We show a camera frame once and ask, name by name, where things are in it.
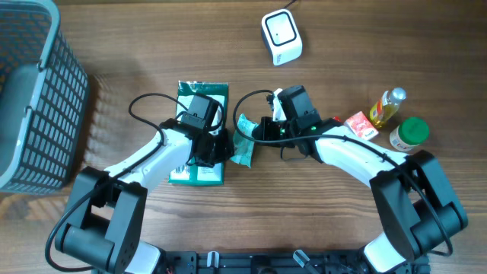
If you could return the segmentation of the green 3M product package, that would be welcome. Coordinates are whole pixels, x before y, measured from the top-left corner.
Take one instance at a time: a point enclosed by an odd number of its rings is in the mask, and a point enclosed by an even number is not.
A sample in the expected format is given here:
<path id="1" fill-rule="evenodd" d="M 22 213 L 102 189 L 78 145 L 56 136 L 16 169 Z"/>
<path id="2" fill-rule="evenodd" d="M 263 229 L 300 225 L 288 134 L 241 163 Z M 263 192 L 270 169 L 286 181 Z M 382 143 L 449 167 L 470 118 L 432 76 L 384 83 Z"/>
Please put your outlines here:
<path id="1" fill-rule="evenodd" d="M 222 120 L 226 120 L 228 106 L 228 83 L 227 82 L 206 82 L 206 81 L 178 81 L 177 99 L 185 107 L 189 108 L 194 94 L 204 94 L 217 100 L 223 110 L 218 107 L 213 119 L 212 126 L 216 126 Z M 222 133 L 224 121 L 220 127 L 210 133 L 216 137 Z M 218 163 L 214 167 L 196 166 L 195 158 L 190 165 L 184 164 L 170 172 L 169 183 L 187 186 L 220 186 L 224 184 L 224 164 Z"/>

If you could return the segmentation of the teal mint candy packet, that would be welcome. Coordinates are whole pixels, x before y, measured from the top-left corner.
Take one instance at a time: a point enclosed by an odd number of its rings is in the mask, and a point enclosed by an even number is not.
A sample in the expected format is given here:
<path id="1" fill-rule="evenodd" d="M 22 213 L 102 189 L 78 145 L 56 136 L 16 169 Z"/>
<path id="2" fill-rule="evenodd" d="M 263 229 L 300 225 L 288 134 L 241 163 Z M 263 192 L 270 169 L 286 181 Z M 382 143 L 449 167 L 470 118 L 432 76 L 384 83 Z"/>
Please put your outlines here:
<path id="1" fill-rule="evenodd" d="M 237 126 L 245 135 L 251 136 L 253 130 L 257 127 L 257 124 L 248 120 L 242 113 L 237 121 Z M 235 164 L 242 164 L 248 166 L 248 168 L 251 168 L 254 142 L 245 139 L 238 132 L 235 132 L 233 142 L 234 156 L 231 157 L 231 161 L 233 161 Z"/>

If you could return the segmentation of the red Kleenex tissue pack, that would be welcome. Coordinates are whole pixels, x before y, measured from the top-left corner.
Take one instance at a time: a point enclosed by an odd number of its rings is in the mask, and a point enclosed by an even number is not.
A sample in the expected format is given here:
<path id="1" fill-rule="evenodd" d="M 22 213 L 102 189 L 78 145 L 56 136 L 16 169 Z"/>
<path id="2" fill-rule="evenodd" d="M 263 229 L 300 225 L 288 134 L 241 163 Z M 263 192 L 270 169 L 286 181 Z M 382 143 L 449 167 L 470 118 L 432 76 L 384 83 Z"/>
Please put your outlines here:
<path id="1" fill-rule="evenodd" d="M 370 141 L 379 135 L 379 131 L 371 124 L 362 111 L 350 116 L 344 125 L 348 127 L 357 137 Z"/>

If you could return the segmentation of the yellow liquid bottle silver cap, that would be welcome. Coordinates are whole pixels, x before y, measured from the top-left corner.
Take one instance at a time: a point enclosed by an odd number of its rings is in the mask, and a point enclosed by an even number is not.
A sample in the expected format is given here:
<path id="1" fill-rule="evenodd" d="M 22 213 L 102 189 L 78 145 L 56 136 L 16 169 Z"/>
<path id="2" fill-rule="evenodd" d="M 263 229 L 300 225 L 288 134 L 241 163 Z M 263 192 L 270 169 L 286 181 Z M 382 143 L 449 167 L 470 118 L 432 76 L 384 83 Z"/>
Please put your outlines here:
<path id="1" fill-rule="evenodd" d="M 394 88 L 385 91 L 378 102 L 369 112 L 369 120 L 372 125 L 379 129 L 398 111 L 400 104 L 406 99 L 406 90 Z"/>

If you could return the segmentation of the green lid white jar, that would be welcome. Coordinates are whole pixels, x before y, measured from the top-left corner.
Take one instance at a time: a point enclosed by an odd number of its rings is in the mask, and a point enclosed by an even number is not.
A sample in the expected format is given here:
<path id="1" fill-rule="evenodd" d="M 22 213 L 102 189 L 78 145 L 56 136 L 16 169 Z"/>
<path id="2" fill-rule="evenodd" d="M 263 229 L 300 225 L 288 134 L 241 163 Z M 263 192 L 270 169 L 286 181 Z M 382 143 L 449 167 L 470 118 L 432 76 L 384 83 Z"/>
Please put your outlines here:
<path id="1" fill-rule="evenodd" d="M 421 118 L 410 117 L 390 133 L 390 144 L 398 151 L 410 151 L 429 137 L 429 126 Z"/>

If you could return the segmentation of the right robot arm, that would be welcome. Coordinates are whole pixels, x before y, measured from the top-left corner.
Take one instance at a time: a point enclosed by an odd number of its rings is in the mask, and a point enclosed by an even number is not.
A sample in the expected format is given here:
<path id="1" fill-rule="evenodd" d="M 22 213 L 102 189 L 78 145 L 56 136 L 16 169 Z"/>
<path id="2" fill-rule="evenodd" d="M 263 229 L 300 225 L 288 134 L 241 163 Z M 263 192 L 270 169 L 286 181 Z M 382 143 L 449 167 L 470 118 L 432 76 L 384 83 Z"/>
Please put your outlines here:
<path id="1" fill-rule="evenodd" d="M 468 225 L 466 211 L 439 161 L 360 139 L 335 119 L 322 119 L 304 86 L 267 91 L 272 110 L 252 131 L 261 145 L 297 148 L 370 188 L 382 233 L 358 253 L 363 273 L 385 273 L 436 253 Z"/>

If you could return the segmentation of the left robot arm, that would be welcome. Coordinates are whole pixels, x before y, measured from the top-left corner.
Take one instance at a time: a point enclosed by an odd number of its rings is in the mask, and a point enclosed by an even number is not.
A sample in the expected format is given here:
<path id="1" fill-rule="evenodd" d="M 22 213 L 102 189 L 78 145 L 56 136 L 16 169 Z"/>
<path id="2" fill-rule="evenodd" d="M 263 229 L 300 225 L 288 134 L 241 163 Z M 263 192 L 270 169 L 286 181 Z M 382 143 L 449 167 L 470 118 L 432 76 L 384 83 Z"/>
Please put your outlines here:
<path id="1" fill-rule="evenodd" d="M 176 117 L 154 125 L 153 139 L 129 158 L 105 170 L 84 168 L 46 240 L 47 263 L 61 272 L 80 270 L 55 263 L 56 248 L 92 273 L 169 271 L 165 252 L 140 239 L 148 194 L 184 164 L 213 167 L 226 161 L 232 150 L 224 121 L 221 102 L 195 94 Z"/>

